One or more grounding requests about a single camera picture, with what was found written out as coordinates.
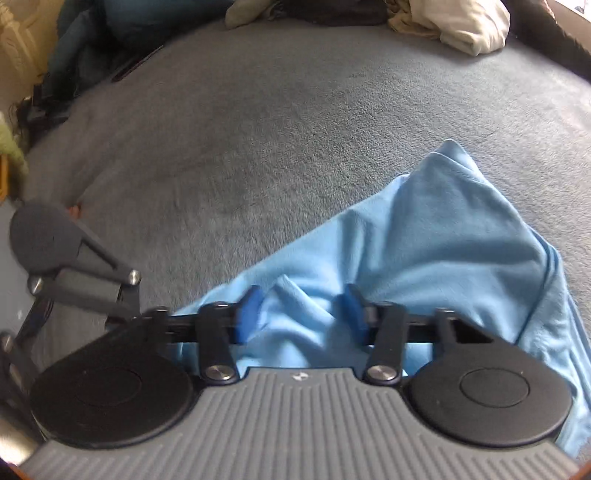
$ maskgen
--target pile of clothes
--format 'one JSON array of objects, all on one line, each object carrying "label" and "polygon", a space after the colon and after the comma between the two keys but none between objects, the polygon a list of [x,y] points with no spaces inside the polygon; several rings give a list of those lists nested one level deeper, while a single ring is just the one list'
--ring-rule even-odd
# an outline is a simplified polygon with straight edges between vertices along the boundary
[{"label": "pile of clothes", "polygon": [[438,38],[477,56],[505,46],[509,12],[501,0],[236,0],[226,26],[278,15],[320,25],[388,25],[399,33]]}]

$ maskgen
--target round black cover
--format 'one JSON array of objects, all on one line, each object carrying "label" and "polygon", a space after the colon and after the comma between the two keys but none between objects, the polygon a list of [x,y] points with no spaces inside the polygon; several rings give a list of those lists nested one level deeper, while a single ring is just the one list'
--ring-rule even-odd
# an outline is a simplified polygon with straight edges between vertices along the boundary
[{"label": "round black cover", "polygon": [[436,430],[473,445],[518,447],[553,438],[570,407],[556,372],[514,346],[458,346],[409,384],[415,411]]},{"label": "round black cover", "polygon": [[83,448],[131,445],[174,424],[193,398],[189,376],[156,353],[126,352],[93,365],[58,362],[31,389],[44,433]]},{"label": "round black cover", "polygon": [[34,275],[71,265],[82,242],[80,229],[64,209],[40,202],[15,212],[9,238],[17,261]]}]

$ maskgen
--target blue fabric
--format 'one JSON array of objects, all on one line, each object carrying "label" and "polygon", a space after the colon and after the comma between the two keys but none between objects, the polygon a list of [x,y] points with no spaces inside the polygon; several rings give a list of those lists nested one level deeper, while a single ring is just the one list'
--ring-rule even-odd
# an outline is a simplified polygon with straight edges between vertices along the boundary
[{"label": "blue fabric", "polygon": [[[241,374],[250,366],[359,372],[368,350],[353,342],[335,302],[347,283],[412,313],[450,307],[517,344],[570,385],[558,445],[576,456],[590,436],[591,349],[560,256],[457,143],[180,313],[237,301],[259,284],[267,294],[258,330],[233,351]],[[405,370],[429,359],[428,345],[409,345]]]}]

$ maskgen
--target carpeted floor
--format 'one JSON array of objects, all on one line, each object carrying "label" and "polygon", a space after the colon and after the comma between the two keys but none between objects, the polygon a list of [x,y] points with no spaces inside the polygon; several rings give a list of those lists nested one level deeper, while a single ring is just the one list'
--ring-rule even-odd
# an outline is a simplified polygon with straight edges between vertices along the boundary
[{"label": "carpeted floor", "polygon": [[[451,137],[559,248],[589,320],[590,130],[591,85],[514,39],[473,59],[386,26],[220,22],[83,95],[31,152],[27,196],[81,201],[144,274],[142,306],[175,309]],[[101,332],[56,309],[37,361]]]}]

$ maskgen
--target yellow plastic object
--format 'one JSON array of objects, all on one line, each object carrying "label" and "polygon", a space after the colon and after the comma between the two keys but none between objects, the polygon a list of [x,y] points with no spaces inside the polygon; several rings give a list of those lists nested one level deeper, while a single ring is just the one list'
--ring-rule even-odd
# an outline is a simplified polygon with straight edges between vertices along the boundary
[{"label": "yellow plastic object", "polygon": [[8,196],[8,155],[0,155],[0,203]]}]

